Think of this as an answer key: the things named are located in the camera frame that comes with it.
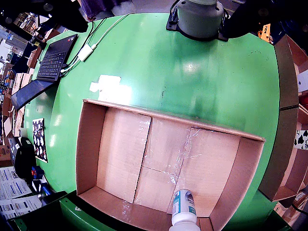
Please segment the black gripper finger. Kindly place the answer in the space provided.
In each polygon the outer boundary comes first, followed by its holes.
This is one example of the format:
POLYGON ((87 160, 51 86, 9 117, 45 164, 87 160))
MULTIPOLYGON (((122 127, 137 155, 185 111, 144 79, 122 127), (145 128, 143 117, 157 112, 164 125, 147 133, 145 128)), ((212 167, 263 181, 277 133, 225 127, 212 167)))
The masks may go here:
POLYGON ((247 0, 229 19, 222 34, 226 38, 238 38, 258 31, 266 24, 293 21, 300 28, 308 25, 308 2, 306 0, 247 0))
POLYGON ((79 4, 70 0, 2 0, 0 2, 0 25, 17 32, 14 24, 21 13, 33 13, 48 17, 49 21, 75 31, 86 32, 87 21, 79 11, 79 4))

